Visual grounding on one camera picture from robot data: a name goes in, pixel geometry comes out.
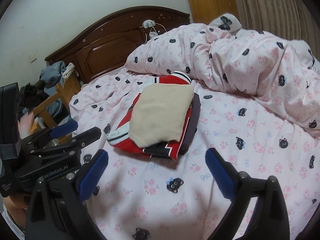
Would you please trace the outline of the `left hand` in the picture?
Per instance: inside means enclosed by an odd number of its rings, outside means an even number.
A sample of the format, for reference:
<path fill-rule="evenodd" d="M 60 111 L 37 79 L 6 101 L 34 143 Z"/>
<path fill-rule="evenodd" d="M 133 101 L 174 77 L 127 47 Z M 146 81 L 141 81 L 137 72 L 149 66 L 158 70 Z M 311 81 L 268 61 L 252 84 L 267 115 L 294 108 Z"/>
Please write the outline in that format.
<path fill-rule="evenodd" d="M 28 194 L 12 194 L 4 200 L 6 200 L 7 204 L 12 204 L 15 207 L 18 207 L 20 209 L 26 209 L 29 206 L 31 196 Z"/>

